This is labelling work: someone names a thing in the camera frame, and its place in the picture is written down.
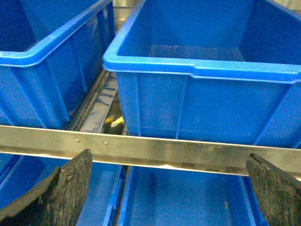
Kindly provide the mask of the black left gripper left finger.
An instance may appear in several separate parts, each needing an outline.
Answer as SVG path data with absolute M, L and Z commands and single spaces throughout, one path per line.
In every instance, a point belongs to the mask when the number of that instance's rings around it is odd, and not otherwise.
M 90 182 L 92 153 L 83 150 L 0 210 L 2 226 L 74 226 Z

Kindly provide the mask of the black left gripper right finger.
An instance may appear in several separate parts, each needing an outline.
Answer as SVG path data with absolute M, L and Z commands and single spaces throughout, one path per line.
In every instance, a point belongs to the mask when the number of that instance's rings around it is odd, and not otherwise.
M 252 153 L 246 160 L 259 209 L 270 226 L 301 224 L 301 182 Z

